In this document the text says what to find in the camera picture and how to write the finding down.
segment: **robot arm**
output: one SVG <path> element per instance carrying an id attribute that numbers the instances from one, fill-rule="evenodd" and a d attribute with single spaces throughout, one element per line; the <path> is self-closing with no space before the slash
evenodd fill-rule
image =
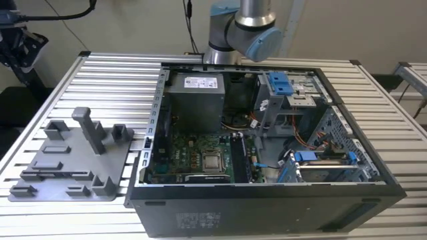
<path id="1" fill-rule="evenodd" d="M 239 64 L 240 55 L 263 61 L 279 49 L 281 31 L 275 27 L 271 0 L 221 1 L 211 7 L 207 64 Z"/>

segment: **white wall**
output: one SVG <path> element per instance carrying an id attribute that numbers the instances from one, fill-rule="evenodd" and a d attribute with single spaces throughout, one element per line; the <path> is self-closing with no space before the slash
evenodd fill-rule
<path id="1" fill-rule="evenodd" d="M 427 62 L 426 0 L 305 0 L 288 57 L 357 59 L 371 73 Z"/>
<path id="2" fill-rule="evenodd" d="M 88 0 L 48 0 L 60 15 L 81 12 Z M 192 33 L 199 51 L 208 45 L 209 9 L 217 0 L 192 1 Z M 44 0 L 16 0 L 23 14 L 55 14 Z M 273 0 L 277 27 L 284 28 L 292 0 Z M 92 52 L 183 54 L 192 52 L 181 0 L 99 0 L 95 11 L 67 25 Z M 29 22 L 32 32 L 49 39 L 47 51 L 36 64 L 48 86 L 55 86 L 67 72 L 83 45 L 63 22 Z"/>

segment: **metal slat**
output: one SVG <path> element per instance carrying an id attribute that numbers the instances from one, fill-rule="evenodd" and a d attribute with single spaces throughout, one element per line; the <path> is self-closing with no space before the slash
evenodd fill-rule
<path id="1" fill-rule="evenodd" d="M 85 105 L 91 110 L 95 109 L 144 109 L 149 111 L 152 109 L 152 103 L 149 101 L 113 101 L 113 100 L 59 100 L 56 109 L 75 109 Z"/>
<path id="2" fill-rule="evenodd" d="M 353 85 L 353 84 L 333 84 L 332 86 L 337 91 L 368 91 L 375 92 L 375 88 L 371 85 Z"/>
<path id="3" fill-rule="evenodd" d="M 363 98 L 363 97 L 343 97 L 343 102 L 345 104 L 360 104 L 360 105 L 386 105 L 388 106 L 388 102 L 383 98 Z"/>
<path id="4" fill-rule="evenodd" d="M 424 141 L 378 141 L 372 140 L 371 144 L 378 151 L 382 150 L 427 150 Z"/>
<path id="5" fill-rule="evenodd" d="M 371 86 L 371 83 L 364 78 L 337 78 L 337 77 L 328 77 L 327 78 L 332 85 L 341 84 L 348 86 Z"/>
<path id="6" fill-rule="evenodd" d="M 367 135 L 367 138 L 370 140 L 422 140 L 422 138 L 418 135 Z"/>
<path id="7" fill-rule="evenodd" d="M 427 162 L 427 151 L 379 151 L 386 162 L 418 161 Z"/>

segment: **black cable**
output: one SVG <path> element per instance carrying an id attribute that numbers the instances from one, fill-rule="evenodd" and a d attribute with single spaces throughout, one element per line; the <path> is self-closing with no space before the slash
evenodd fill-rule
<path id="1" fill-rule="evenodd" d="M 422 107 L 418 108 L 416 113 L 415 113 L 415 115 L 414 115 L 414 119 L 416 119 L 416 117 L 419 116 L 419 114 L 420 114 L 420 112 L 422 112 L 422 109 L 423 109 Z"/>
<path id="2" fill-rule="evenodd" d="M 192 0 L 187 2 L 187 18 L 188 18 L 188 28 L 189 28 L 189 36 L 193 44 L 195 52 L 199 53 L 199 48 L 196 46 L 195 38 L 193 38 L 193 29 L 192 29 L 192 16 L 193 16 L 193 4 Z"/>
<path id="3" fill-rule="evenodd" d="M 52 4 L 49 3 L 48 0 L 44 0 L 47 5 L 51 7 L 51 9 L 53 10 L 53 12 L 56 13 L 57 16 L 60 16 L 59 12 L 56 11 L 55 7 L 52 6 Z M 75 32 L 71 30 L 71 28 L 68 27 L 67 23 L 64 20 L 61 20 L 61 23 L 64 24 L 65 28 L 68 29 L 68 31 L 71 32 L 71 34 L 75 36 L 75 38 L 77 39 L 77 41 L 81 43 L 84 49 L 87 51 L 89 51 L 89 48 L 87 47 L 87 45 L 84 44 L 84 42 L 81 41 L 81 39 L 77 37 L 77 35 L 75 34 Z"/>
<path id="4" fill-rule="evenodd" d="M 65 16 L 25 16 L 23 15 L 19 18 L 20 22 L 29 22 L 29 21 L 60 21 L 60 20 L 71 20 L 71 19 L 79 19 L 88 15 L 95 10 L 97 0 L 88 0 L 89 6 L 85 11 L 73 14 L 73 15 L 65 15 Z"/>
<path id="5" fill-rule="evenodd" d="M 189 42 L 191 42 L 191 48 L 193 53 L 199 53 L 199 49 L 196 46 L 195 38 L 193 38 L 193 33 L 192 33 L 192 15 L 193 15 L 193 5 L 192 1 L 188 0 L 187 6 L 185 6 L 185 0 L 181 0 L 181 5 L 184 8 L 184 15 L 185 15 L 185 24 L 187 24 L 187 31 L 189 35 Z"/>
<path id="6" fill-rule="evenodd" d="M 407 84 L 407 86 L 406 86 L 406 88 L 404 88 L 404 90 L 403 90 L 403 92 L 402 92 L 402 95 L 400 95 L 399 100 L 398 100 L 398 104 L 400 103 L 402 98 L 403 98 L 403 95 L 406 94 L 408 88 L 410 88 L 410 84 Z"/>

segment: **blue plastic latch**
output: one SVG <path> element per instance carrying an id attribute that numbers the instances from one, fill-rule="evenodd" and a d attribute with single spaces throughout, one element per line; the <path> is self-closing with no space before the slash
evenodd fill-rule
<path id="1" fill-rule="evenodd" d="M 271 88 L 276 95 L 291 96 L 293 94 L 293 88 L 289 84 L 288 76 L 284 72 L 271 71 L 268 73 L 268 81 L 271 84 Z"/>
<path id="2" fill-rule="evenodd" d="M 293 157 L 296 162 L 301 161 L 301 154 L 299 151 L 293 154 Z"/>
<path id="3" fill-rule="evenodd" d="M 357 156 L 353 151 L 348 152 L 348 158 L 349 158 L 351 165 L 355 165 L 357 163 Z"/>
<path id="4" fill-rule="evenodd" d="M 317 160 L 317 156 L 313 151 L 299 151 L 297 153 L 300 154 L 300 158 L 303 161 L 316 161 Z"/>

